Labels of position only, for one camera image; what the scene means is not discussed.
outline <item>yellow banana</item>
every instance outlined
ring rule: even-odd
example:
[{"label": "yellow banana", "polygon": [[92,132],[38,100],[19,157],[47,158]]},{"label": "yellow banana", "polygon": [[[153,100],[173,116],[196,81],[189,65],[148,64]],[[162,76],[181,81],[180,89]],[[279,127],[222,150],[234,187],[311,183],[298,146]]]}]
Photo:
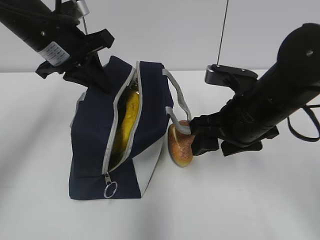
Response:
[{"label": "yellow banana", "polygon": [[131,90],[128,93],[128,100],[125,105],[125,116],[121,126],[116,131],[114,144],[111,152],[112,155],[124,152],[127,147],[130,132],[132,130],[133,125],[135,124],[138,115],[140,105],[139,93],[135,90]]}]

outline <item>black strap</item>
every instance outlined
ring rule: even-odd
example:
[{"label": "black strap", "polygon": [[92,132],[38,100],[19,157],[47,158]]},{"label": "black strap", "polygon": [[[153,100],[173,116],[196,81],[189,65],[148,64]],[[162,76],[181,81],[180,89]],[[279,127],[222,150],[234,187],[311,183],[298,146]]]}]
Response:
[{"label": "black strap", "polygon": [[308,114],[308,116],[312,120],[313,124],[315,125],[315,127],[319,133],[319,137],[307,137],[307,136],[301,135],[292,127],[291,122],[290,122],[290,117],[288,117],[288,126],[289,126],[290,132],[300,140],[303,140],[306,142],[313,142],[313,143],[318,142],[320,140],[320,123],[319,123],[315,113],[311,110],[314,108],[320,108],[320,105],[309,105],[309,106],[305,105],[302,109],[306,112],[306,114]]}]

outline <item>metal ring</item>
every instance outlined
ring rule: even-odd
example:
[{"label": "metal ring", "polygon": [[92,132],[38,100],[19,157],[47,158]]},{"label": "metal ring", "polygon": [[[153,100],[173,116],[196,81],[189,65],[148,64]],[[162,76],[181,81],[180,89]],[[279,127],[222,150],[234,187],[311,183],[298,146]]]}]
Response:
[{"label": "metal ring", "polygon": [[[107,196],[108,188],[109,188],[111,185],[113,185],[113,184],[115,185],[114,191],[113,191],[113,193],[112,193],[110,196]],[[105,197],[106,199],[110,199],[110,198],[112,198],[112,197],[116,194],[117,190],[118,190],[118,183],[117,183],[116,181],[113,181],[113,182],[111,182],[110,184],[107,184],[107,185],[106,185],[106,187],[105,187],[105,189],[104,189],[103,195],[104,195],[104,197]]]}]

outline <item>metal rod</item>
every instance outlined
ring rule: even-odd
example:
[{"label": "metal rod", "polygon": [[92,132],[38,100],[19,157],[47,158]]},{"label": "metal rod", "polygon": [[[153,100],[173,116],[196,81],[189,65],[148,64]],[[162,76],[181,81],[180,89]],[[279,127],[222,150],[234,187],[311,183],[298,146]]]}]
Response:
[{"label": "metal rod", "polygon": [[88,29],[87,29],[87,24],[86,24],[85,17],[83,17],[83,26],[84,26],[85,35],[88,35]]},{"label": "metal rod", "polygon": [[217,65],[219,65],[221,47],[222,47],[222,42],[223,42],[224,34],[225,34],[225,27],[226,27],[228,6],[229,6],[229,0],[226,1],[226,7],[225,7],[225,13],[224,13],[224,20],[223,20],[223,27],[222,27],[222,34],[221,34],[220,47],[219,47],[219,54],[218,54],[218,60],[217,60],[217,62],[216,62]]}]

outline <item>screw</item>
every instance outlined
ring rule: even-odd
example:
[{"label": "screw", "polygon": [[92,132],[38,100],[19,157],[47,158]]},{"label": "screw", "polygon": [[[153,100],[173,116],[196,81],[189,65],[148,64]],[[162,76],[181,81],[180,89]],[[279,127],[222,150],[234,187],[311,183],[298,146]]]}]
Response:
[{"label": "screw", "polygon": [[306,52],[306,56],[307,57],[311,57],[313,54],[314,54],[313,50],[309,50],[309,51]]}]

